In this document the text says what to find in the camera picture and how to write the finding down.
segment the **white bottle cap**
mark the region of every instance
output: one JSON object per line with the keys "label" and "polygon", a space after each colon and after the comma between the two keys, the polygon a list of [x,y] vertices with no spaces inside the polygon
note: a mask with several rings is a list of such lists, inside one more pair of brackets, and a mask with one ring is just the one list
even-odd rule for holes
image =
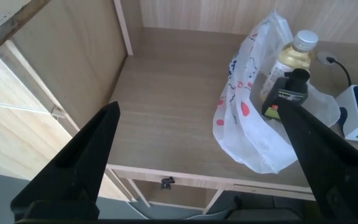
{"label": "white bottle cap", "polygon": [[293,39],[293,45],[303,52],[311,51],[318,42],[318,35],[310,30],[299,31]]}

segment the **drawer latch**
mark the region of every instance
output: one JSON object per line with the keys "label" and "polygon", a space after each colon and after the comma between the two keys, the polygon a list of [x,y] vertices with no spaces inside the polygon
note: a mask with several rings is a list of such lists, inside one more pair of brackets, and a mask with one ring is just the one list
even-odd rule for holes
{"label": "drawer latch", "polygon": [[161,190],[168,189],[171,190],[171,184],[175,183],[175,179],[173,177],[165,178],[161,180]]}

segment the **white plastic bag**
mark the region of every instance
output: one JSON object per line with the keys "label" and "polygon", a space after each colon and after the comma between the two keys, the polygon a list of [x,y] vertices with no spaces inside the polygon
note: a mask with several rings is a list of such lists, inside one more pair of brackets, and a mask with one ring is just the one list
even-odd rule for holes
{"label": "white plastic bag", "polygon": [[[274,11],[251,31],[229,64],[213,119],[213,134],[222,149],[261,174],[278,173],[297,160],[283,125],[273,119],[265,121],[255,108],[260,105],[250,100],[257,76],[269,74],[281,49],[292,39],[287,21]],[[303,106],[325,125],[333,125],[340,115],[335,99],[308,87]]]}

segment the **plastic bottle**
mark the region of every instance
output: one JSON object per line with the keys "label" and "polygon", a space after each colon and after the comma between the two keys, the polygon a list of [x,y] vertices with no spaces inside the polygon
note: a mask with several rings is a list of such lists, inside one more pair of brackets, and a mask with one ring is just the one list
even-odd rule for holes
{"label": "plastic bottle", "polygon": [[263,84],[260,91],[260,99],[262,101],[266,100],[276,80],[284,77],[285,72],[292,72],[296,68],[309,69],[311,62],[310,52],[314,49],[317,42],[317,34],[310,30],[301,30],[296,34],[293,42],[287,44],[281,51]]}

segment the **bottle label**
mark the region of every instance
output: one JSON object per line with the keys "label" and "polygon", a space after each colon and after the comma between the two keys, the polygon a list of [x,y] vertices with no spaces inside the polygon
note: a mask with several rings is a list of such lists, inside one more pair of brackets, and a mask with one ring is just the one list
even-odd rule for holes
{"label": "bottle label", "polygon": [[[285,90],[279,91],[277,97],[284,98],[289,101],[293,101],[298,105],[302,104],[305,101],[305,95],[290,92],[290,91],[285,91]],[[270,118],[280,119],[280,116],[278,115],[278,106],[272,105],[268,107],[264,115]]]}
{"label": "bottle label", "polygon": [[267,95],[272,90],[274,83],[277,81],[278,78],[284,77],[284,73],[292,72],[293,68],[284,65],[283,63],[279,62],[278,60],[273,65],[271,72],[269,73],[262,90],[260,91],[260,96],[262,99],[266,99]]}

